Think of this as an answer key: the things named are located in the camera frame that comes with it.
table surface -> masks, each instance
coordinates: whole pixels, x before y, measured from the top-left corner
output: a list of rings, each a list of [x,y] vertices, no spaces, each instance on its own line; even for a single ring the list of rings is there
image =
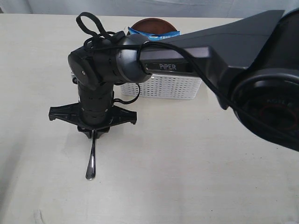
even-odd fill
[[[67,56],[88,38],[76,16],[0,14],[0,223],[280,224],[299,220],[299,153],[266,142],[202,85],[194,100],[140,98],[136,125],[97,141],[50,122],[78,101]],[[100,17],[123,30],[141,17]],[[236,19],[165,18],[182,33]],[[129,99],[115,88],[117,97]]]

white plastic basket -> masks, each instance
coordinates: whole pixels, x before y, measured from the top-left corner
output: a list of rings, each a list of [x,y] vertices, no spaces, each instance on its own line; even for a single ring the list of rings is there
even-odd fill
[[[152,77],[140,83],[140,96],[164,99],[193,99],[201,84],[197,77],[182,77],[168,75],[152,75]],[[121,93],[125,96],[137,96],[138,87],[135,83],[121,85]]]

